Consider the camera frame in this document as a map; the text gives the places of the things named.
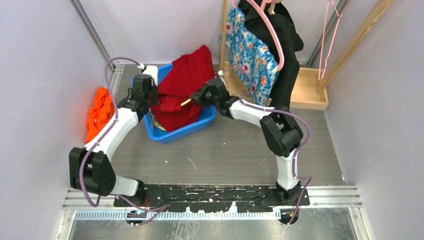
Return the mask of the wooden hanger with metal hook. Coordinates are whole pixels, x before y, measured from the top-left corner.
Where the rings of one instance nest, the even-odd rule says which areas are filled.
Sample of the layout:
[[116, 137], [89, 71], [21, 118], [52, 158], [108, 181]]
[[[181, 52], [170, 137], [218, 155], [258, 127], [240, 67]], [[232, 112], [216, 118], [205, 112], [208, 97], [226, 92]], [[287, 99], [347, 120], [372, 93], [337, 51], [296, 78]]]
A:
[[188, 103], [190, 103], [191, 101], [192, 101], [192, 99], [191, 99], [191, 98], [189, 98], [189, 99], [185, 100], [184, 102], [182, 102], [182, 103], [180, 104], [180, 106], [181, 106], [181, 107], [183, 107], [183, 106], [187, 105]]

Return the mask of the lemon print skirt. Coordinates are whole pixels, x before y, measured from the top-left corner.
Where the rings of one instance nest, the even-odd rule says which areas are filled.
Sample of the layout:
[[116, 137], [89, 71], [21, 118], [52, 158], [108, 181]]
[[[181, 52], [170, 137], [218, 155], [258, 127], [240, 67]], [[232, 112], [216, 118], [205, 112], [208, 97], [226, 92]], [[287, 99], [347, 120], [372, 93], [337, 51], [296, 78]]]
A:
[[167, 131], [159, 122], [158, 122], [158, 120], [157, 120], [157, 118], [155, 117], [155, 115], [154, 114], [152, 114], [151, 115], [151, 117], [152, 117], [152, 121], [153, 121], [153, 125], [156, 127], [156, 128], [158, 128], [158, 129], [160, 129], [161, 131]]

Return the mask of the red pleated skirt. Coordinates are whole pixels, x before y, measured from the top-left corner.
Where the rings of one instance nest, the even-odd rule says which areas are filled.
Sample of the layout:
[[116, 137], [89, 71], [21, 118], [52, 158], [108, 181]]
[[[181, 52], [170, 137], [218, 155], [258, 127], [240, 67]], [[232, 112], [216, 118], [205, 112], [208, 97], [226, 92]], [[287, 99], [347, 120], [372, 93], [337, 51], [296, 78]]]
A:
[[203, 107], [193, 101], [181, 104], [214, 77], [212, 55], [206, 45], [174, 60], [172, 70], [158, 85], [158, 103], [150, 108], [157, 122], [167, 132], [195, 123]]

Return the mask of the pink wire hanger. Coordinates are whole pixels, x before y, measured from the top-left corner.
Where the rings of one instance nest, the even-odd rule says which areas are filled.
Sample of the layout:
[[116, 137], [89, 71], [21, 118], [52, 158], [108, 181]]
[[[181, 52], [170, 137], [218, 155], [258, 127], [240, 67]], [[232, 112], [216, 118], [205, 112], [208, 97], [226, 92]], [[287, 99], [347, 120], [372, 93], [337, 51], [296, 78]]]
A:
[[318, 82], [321, 82], [326, 74], [339, 24], [349, 4], [350, 0], [327, 1], [318, 61]]

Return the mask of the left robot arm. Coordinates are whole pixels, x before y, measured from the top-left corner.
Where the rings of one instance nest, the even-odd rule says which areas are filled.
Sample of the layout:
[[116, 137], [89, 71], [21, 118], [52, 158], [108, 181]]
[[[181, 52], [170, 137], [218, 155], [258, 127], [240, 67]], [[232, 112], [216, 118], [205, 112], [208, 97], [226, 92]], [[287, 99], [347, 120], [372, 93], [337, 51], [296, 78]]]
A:
[[157, 103], [158, 75], [140, 73], [133, 77], [129, 97], [117, 105], [117, 115], [84, 147], [69, 153], [70, 186], [99, 196], [123, 195], [133, 206], [141, 206], [146, 193], [140, 180], [116, 175], [111, 160], [126, 135]]

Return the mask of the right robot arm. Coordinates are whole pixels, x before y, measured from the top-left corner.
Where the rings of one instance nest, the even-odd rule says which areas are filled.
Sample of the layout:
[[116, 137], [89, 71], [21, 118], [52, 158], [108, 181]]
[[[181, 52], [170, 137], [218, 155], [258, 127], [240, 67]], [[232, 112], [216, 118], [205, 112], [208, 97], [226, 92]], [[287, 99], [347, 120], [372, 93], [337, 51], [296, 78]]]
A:
[[269, 150], [276, 156], [276, 196], [283, 205], [291, 205], [301, 190], [298, 178], [297, 150], [304, 137], [288, 109], [264, 107], [232, 96], [220, 78], [213, 78], [189, 96], [203, 107], [215, 106], [229, 119], [241, 120], [261, 128]]

